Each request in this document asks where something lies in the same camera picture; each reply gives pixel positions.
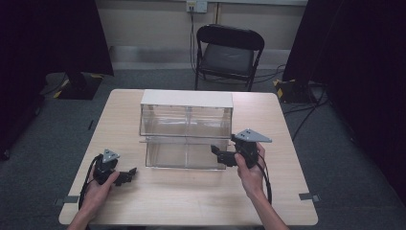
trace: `table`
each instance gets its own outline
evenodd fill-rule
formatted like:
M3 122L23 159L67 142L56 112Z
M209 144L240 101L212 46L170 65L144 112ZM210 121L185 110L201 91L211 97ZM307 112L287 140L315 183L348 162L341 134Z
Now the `table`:
M104 149L121 155L117 171L137 167L131 183L113 187L91 224L144 226L261 225L246 196L237 167L224 171L148 168L147 144L140 143L140 101L144 90L116 89L109 96L69 196L78 196L92 159ZM233 92L233 133L249 127L273 140L266 149L273 207L287 225L318 221L305 177L276 95ZM59 221L69 224L77 203L65 203Z

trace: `black chair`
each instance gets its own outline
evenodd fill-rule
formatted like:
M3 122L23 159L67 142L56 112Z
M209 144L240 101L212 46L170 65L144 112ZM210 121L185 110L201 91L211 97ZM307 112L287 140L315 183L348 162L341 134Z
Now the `black chair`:
M251 30L210 24L197 31L196 39L197 63L194 90L197 89L201 73L204 79L206 75L213 75L246 81L247 91L251 91L265 43L261 35ZM207 44L204 54L202 43Z

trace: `wall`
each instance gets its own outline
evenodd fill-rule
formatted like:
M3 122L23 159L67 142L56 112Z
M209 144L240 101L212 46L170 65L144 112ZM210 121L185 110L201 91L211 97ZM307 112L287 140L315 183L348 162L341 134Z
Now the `wall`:
M185 1L97 0L97 4L109 46L131 46L152 52L176 50L177 54L183 51L179 58L189 59L192 20ZM209 2L207 13L194 14L194 32L215 22L254 30L265 40L262 58L266 60L268 55L271 60L267 62L285 63L305 11L305 6L299 5Z

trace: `transparent storage box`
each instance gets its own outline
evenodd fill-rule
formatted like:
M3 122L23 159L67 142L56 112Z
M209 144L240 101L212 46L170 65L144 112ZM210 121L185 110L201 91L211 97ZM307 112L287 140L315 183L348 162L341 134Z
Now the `transparent storage box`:
M232 117L231 93L146 90L140 121L140 135L147 143L146 166L225 169L211 145L227 149Z
M189 137L147 137L146 166L155 168L225 170L211 145L227 150L228 140Z

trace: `black cable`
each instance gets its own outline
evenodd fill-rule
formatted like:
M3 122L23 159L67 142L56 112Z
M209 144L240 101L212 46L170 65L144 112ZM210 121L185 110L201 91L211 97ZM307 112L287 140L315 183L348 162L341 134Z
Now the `black cable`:
M190 13L191 13L191 23L192 23L192 28L191 28L191 43L190 43L190 58L191 58L191 67L194 73L196 73L196 65L194 63L194 19L193 19L193 12L194 8L189 7Z
M310 112L304 117L304 120L301 122L301 124L300 124L299 127L296 129L295 133L293 134L292 142L295 141L296 136L297 136L298 133L299 133L299 130L302 128L302 126L304 125L304 123L305 123L305 121L308 119L308 117L316 110L316 107L319 107L319 106L321 106L321 105L323 105L323 104L326 104L326 103L328 102L328 100L327 100L327 101L325 101L325 102L323 102L323 103L320 103L320 101L322 100L323 96L325 95L325 92L326 92L326 88L323 89L322 95L320 96L320 98L319 98L319 100L317 101L317 103L316 103L315 105L313 105L312 107L310 107L310 108L312 108L312 109L311 109Z
M265 185L266 185L266 193L268 193L268 202L270 204L272 204L272 188L271 188L271 182L269 181L268 167L266 166L265 159L263 159L263 157L258 154L258 156L260 156L260 158L262 158L263 164L265 165L266 173L265 173L265 170L263 169L263 167L259 164L259 162L255 161L243 146L239 146L239 147L241 148L241 150L243 150L245 152L244 155L247 155L248 158L250 158L250 160L252 162L255 162L256 165L258 166L259 170L262 172L263 179L265 180Z
M321 103L321 101L322 101L322 99L323 99L325 93L326 93L326 86L324 87L323 92L322 92L322 95L320 96L319 100L318 100L317 103L316 103L316 107L322 106L322 105L326 104L326 103L329 101L329 100L326 100L325 102ZM310 107L307 107L307 108L301 108L301 109L297 109L297 110L292 110L293 108L300 107L300 106L305 106L305 105L306 105L306 104L296 105L296 106L290 108L289 111L284 112L283 115L285 116L285 115L287 115L287 114L289 114L289 113L299 112L299 111L305 111L305 110L308 110L308 109L311 109L311 108L314 107L314 105L313 105L313 106L310 106Z
M81 208L81 205L83 204L84 195L86 194L87 186L90 184L90 182L93 181L93 180L92 180L92 181L87 182L87 180L89 179L90 172L92 172L93 165L95 164L95 162L96 162L97 160L99 160L101 157L102 157L102 155L99 154L98 156L96 156L96 157L92 160L92 163L90 163L89 170L87 171L86 178L84 179L83 186L81 187L81 191L80 191L80 196L79 196L79 209Z
M284 66L284 64L278 66L277 70L276 70L275 73L273 73L273 74L262 75L262 76L255 76L254 79L257 79L257 78L264 78L264 77L270 77L270 78L265 79L265 80L257 80L257 81L254 81L253 84L255 84L255 83L261 83L261 82L265 82L265 81L270 81L270 80L274 79L278 74L283 73L283 71L278 71L279 68L281 68L282 66ZM233 79L228 79L228 78L217 78L217 79L209 80L209 79L204 79L204 78L202 78L200 75L199 75L199 78L200 78L201 80L203 80L203 81L216 82L216 83L220 83L220 84L230 84L230 85L234 85L234 84L245 84L245 82L235 82L235 83L221 82L222 80L224 80L224 81L232 81L232 80L233 80Z
M50 90L50 91L48 91L48 92L46 92L46 93L43 93L43 94L41 94L41 95L42 95L42 96L45 96L45 95L48 95L48 94L54 92L55 90L57 90L57 89L63 84L63 82L65 81L65 79L66 79L66 73L63 75L62 80L60 81L60 83L59 83L54 89L52 89L52 90Z
M215 24L218 23L218 8L220 7L220 3L217 3L217 9L215 11Z

